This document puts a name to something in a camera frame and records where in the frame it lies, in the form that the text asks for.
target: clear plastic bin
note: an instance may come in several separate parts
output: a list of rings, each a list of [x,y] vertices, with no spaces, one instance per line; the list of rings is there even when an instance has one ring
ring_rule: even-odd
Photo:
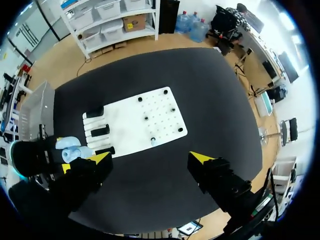
[[[90,24],[93,24],[94,17],[92,14],[92,9],[92,6],[76,8],[74,15],[70,18],[70,24],[76,30],[80,30]]]
[[[101,19],[109,19],[121,14],[120,0],[104,0],[95,5],[94,8],[98,11]]]
[[[116,41],[123,37],[124,22],[122,19],[107,22],[101,26],[101,33],[105,36],[107,41]]]
[[[19,139],[38,138],[39,124],[45,125],[48,136],[54,135],[55,90],[45,81],[21,105],[18,122]]]
[[[94,48],[102,44],[100,30],[100,26],[95,26],[82,34],[81,42],[87,49]]]
[[[124,0],[124,3],[127,11],[145,9],[147,6],[146,0]]]

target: wooden floor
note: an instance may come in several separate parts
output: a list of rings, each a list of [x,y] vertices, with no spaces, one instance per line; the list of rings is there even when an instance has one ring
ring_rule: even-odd
[[[212,46],[213,43],[210,39],[206,39],[205,42],[202,43],[195,43],[186,36],[180,34],[162,34],[159,35],[158,41],[154,41],[153,37],[150,36],[133,39],[128,41],[126,47],[105,53],[102,56],[92,59],[91,62],[84,64],[79,70],[79,75],[108,63],[137,54],[177,48],[212,48]],[[229,53],[225,59],[232,68],[238,60],[237,56],[232,52]],[[77,76],[78,69],[84,62],[85,57],[83,53],[78,48],[72,36],[68,36],[57,43],[33,65],[30,71],[32,81],[29,84],[29,88],[34,90],[44,80],[47,80],[53,88],[57,88],[74,79]],[[245,79],[242,79],[242,81],[244,84],[248,84]],[[269,117],[260,118],[253,99],[250,99],[249,102],[255,115],[257,125],[259,127],[264,126],[269,133],[277,132],[277,120],[275,116],[272,114]],[[267,146],[263,147],[263,166],[260,173],[252,181],[252,191],[256,192],[262,187],[267,170],[273,165],[276,159],[279,148],[278,145],[279,141],[276,138],[272,138],[269,140]],[[189,240],[208,240],[220,235],[229,219],[230,216],[220,209],[212,212],[201,219],[200,223],[204,225],[203,229],[192,235]]]

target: desk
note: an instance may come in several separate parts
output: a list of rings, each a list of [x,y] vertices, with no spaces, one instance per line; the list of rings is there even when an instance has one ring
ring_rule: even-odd
[[[15,79],[16,79],[16,81],[15,81],[15,84],[13,85],[13,92],[11,94],[10,100],[9,100],[8,105],[6,107],[5,119],[4,119],[5,132],[10,133],[10,134],[15,134],[15,130],[10,131],[9,123],[10,123],[11,118],[13,118],[14,120],[17,120],[17,121],[19,120],[19,112],[14,110],[15,102],[16,102],[19,91],[22,90],[22,91],[27,92],[28,94],[31,94],[33,92],[24,86],[24,82],[26,80],[24,76],[18,76],[18,77],[15,77]]]
[[[254,113],[233,69],[210,48],[139,54],[65,83],[55,90],[54,135],[75,136],[86,145],[84,112],[166,86],[188,135],[115,158],[110,176],[71,219],[107,233],[149,233],[215,211],[218,205],[202,194],[187,170],[189,151],[226,158],[245,180],[260,172],[262,148]]]
[[[275,72],[275,77],[272,78],[272,82],[275,84],[280,79],[283,79],[285,77],[285,70],[280,64],[277,55],[271,48],[266,46],[265,42],[259,38],[259,35],[245,31],[241,26],[238,28],[238,31],[243,35],[240,44],[244,46],[244,50],[247,51],[249,48],[252,49],[261,63],[268,61],[271,64]]]

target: computer monitor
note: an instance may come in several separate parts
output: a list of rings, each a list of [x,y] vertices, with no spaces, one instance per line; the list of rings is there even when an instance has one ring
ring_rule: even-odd
[[[292,65],[288,57],[288,54],[284,51],[278,56],[278,58],[284,68],[286,75],[289,78],[290,83],[293,83],[299,77],[299,75],[294,66]]]
[[[257,18],[256,15],[254,15],[252,12],[250,12],[249,10],[246,11],[245,15],[244,15],[246,21],[248,22],[248,24],[257,31],[257,33],[261,33],[262,29],[264,28],[265,24],[259,19]]]

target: white wall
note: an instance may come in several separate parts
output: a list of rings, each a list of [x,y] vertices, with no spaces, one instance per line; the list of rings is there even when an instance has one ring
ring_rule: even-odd
[[[200,18],[210,23],[216,14],[216,5],[223,8],[236,8],[238,3],[244,4],[254,13],[260,0],[180,0],[178,14],[182,14],[183,11],[186,11],[187,14],[198,12]]]
[[[278,122],[296,118],[298,127],[298,139],[282,147],[277,158],[297,157],[297,163],[301,164],[305,172],[311,160],[314,148],[316,120],[318,118],[316,89],[313,77],[309,69],[301,73],[293,83],[286,82],[288,88],[284,100],[274,106]]]

